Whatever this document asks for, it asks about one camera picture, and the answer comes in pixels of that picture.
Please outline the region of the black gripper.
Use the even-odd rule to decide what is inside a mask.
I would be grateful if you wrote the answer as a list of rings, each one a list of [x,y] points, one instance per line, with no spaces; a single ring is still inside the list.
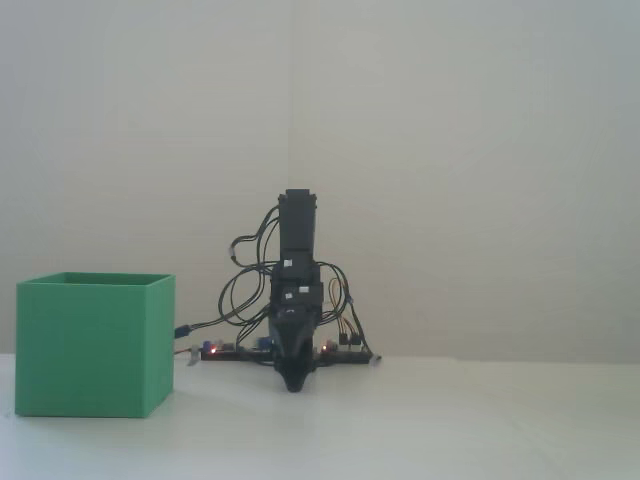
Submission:
[[[274,368],[291,393],[302,390],[307,376],[315,368],[313,337],[322,312],[322,281],[271,282],[268,325],[274,343]],[[282,324],[288,319],[301,324],[296,328]]]

